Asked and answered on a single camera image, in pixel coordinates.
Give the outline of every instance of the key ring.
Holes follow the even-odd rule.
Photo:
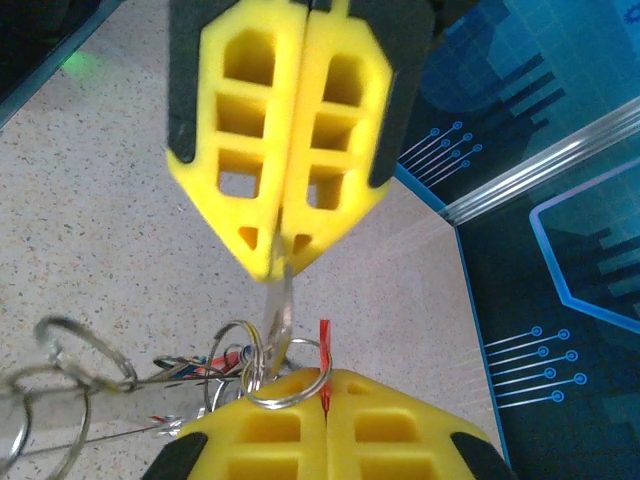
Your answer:
[[[31,427],[33,425],[33,409],[31,408],[31,399],[23,392],[16,389],[14,385],[5,382],[11,390],[12,396],[20,397],[20,403],[22,404],[24,421],[20,426],[20,431],[16,435],[13,444],[11,445],[11,451],[9,456],[4,459],[0,459],[0,475],[5,475],[11,470],[11,467],[18,460],[18,457],[22,454],[24,447],[27,444],[27,439],[31,433]]]
[[[13,375],[7,377],[5,381],[7,385],[9,385],[9,387],[11,387],[11,389],[14,392],[24,392],[24,389],[18,383],[20,379],[29,377],[31,375],[36,375],[39,373],[45,373],[45,372],[60,373],[63,376],[69,376],[73,378],[76,381],[76,383],[78,383],[78,385],[82,388],[82,391],[83,391],[82,398],[84,401],[84,414],[82,415],[80,432],[78,432],[78,435],[76,435],[76,438],[73,440],[73,443],[69,447],[69,450],[67,450],[67,453],[62,458],[60,463],[53,469],[53,472],[49,474],[49,476],[47,477],[47,480],[61,480],[66,477],[67,473],[69,473],[69,470],[71,470],[71,467],[73,467],[73,464],[75,463],[75,461],[78,459],[78,456],[80,455],[80,450],[82,450],[82,447],[84,446],[87,440],[87,434],[89,433],[89,425],[91,424],[91,399],[89,398],[89,386],[86,384],[83,384],[80,380],[73,377],[73,375],[69,374],[68,372],[65,372],[57,365],[35,365],[32,367],[25,367],[21,370],[18,370]],[[25,412],[27,412],[27,418],[28,418],[27,427],[22,430],[25,430],[26,433],[24,434],[23,438],[20,438],[22,445],[19,446],[19,451],[15,456],[16,459],[18,455],[21,453],[22,448],[24,448],[24,443],[26,443],[27,437],[29,436],[29,431],[31,429],[32,411],[31,411],[30,399],[26,400]]]
[[[224,400],[224,395],[225,393],[227,393],[227,389],[233,385],[233,381],[229,380],[229,381],[223,381],[223,380],[218,380],[220,383],[220,385],[218,386],[218,389],[216,390],[216,393],[213,394],[213,401],[211,402],[211,408],[212,410],[217,410],[219,407],[222,406],[221,402]],[[242,388],[238,389],[238,393],[236,395],[236,400],[239,400],[240,398],[242,398]]]
[[[216,351],[218,350],[224,336],[235,327],[242,327],[249,336],[251,358],[244,366],[242,375],[246,376],[246,388],[251,391],[257,390],[258,388],[260,388],[264,377],[264,352],[262,348],[262,341],[260,340],[260,334],[258,333],[258,330],[249,322],[246,322],[244,320],[235,320],[233,322],[229,322],[216,332],[213,337],[213,345],[211,346],[211,351],[209,352],[209,358],[207,358],[207,365],[211,365],[211,362],[213,361]],[[209,395],[210,378],[210,371],[207,370],[204,375],[204,404],[208,412],[212,412],[214,407]]]
[[[313,345],[314,347],[320,348],[320,344],[314,340],[307,340],[306,338],[292,338],[291,343],[299,343],[305,345]],[[316,393],[320,391],[320,389],[324,386],[325,383],[329,381],[329,376],[331,375],[331,370],[333,369],[333,359],[331,358],[331,354],[328,353],[328,368],[324,372],[320,372],[320,375],[314,382],[309,385],[307,388],[303,389],[298,393],[294,393],[293,395],[289,395],[281,398],[273,398],[273,399],[265,399],[259,398],[253,394],[253,391],[248,388],[248,372],[251,369],[253,359],[249,360],[244,370],[242,370],[241,387],[244,396],[247,399],[259,407],[266,408],[268,410],[280,410],[282,408],[292,407],[297,405],[300,402],[307,400],[308,398],[313,397]]]
[[[90,373],[71,355],[65,353],[60,341],[53,337],[49,331],[52,326],[66,330],[81,340],[84,340],[105,357],[113,361],[118,370],[124,375],[124,382],[129,382],[128,387],[125,388],[124,391],[131,392],[135,389],[138,383],[138,374],[131,365],[131,362],[129,362],[127,357],[118,349],[100,340],[91,330],[69,318],[58,316],[45,317],[38,322],[34,329],[36,341],[40,348],[45,351],[49,361],[60,368],[60,370],[66,372],[83,385],[97,389],[107,388],[112,391],[120,391],[120,387],[116,382],[107,377]]]

